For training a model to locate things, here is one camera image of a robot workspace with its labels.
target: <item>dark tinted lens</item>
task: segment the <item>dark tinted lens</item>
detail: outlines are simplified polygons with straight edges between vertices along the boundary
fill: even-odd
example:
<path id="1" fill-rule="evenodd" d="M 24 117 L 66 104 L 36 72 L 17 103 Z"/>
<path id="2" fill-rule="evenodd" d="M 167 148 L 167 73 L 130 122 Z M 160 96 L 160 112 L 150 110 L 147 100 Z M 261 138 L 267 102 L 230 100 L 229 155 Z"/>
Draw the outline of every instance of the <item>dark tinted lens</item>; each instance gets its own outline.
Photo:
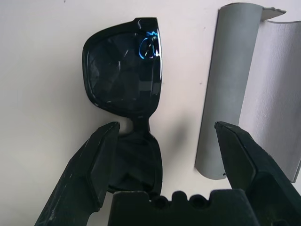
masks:
<path id="1" fill-rule="evenodd" d="M 115 162 L 109 185 L 115 191 L 146 191 L 153 190 L 162 171 L 160 149 L 148 138 L 132 133 L 118 139 Z"/>
<path id="2" fill-rule="evenodd" d="M 89 52 L 88 70 L 92 93 L 107 108 L 145 110 L 160 92 L 157 33 L 124 33 L 99 42 Z"/>

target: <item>black sunglasses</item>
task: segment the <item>black sunglasses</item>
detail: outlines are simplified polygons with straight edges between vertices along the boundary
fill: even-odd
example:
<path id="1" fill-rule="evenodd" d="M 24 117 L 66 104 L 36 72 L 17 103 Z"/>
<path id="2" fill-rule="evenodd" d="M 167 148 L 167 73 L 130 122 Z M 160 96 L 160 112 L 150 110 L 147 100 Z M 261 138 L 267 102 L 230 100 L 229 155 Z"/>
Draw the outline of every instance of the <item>black sunglasses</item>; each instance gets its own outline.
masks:
<path id="1" fill-rule="evenodd" d="M 82 60 L 90 101 L 133 121 L 133 131 L 118 138 L 108 191 L 160 194 L 161 152 L 149 127 L 161 92 L 157 19 L 136 18 L 94 34 L 84 45 Z"/>

